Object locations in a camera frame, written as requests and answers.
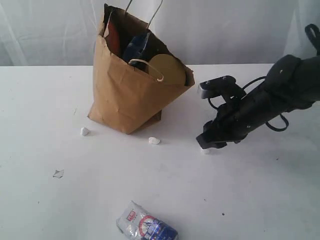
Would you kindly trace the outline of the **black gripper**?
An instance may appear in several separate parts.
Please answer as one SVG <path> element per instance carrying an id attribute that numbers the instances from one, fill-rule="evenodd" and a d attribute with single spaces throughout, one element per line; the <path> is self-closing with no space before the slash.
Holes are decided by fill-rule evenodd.
<path id="1" fill-rule="evenodd" d="M 202 149 L 222 149 L 227 143 L 238 143 L 250 132 L 268 121 L 268 96 L 248 94 L 239 101 L 223 103 L 214 120 L 203 126 L 196 141 Z"/>

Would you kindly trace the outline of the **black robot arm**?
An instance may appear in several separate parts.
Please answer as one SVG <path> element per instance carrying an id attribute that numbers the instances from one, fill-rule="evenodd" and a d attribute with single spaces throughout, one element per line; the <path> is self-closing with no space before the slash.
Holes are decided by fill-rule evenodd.
<path id="1" fill-rule="evenodd" d="M 262 82 L 250 92 L 245 92 L 230 75 L 199 84 L 202 99 L 222 97 L 225 101 L 216 108 L 215 119 L 208 121 L 196 137 L 202 149 L 239 143 L 262 125 L 277 132 L 270 120 L 279 116 L 287 125 L 284 113 L 310 108 L 320 99 L 320 58 L 286 55 L 260 79 Z"/>

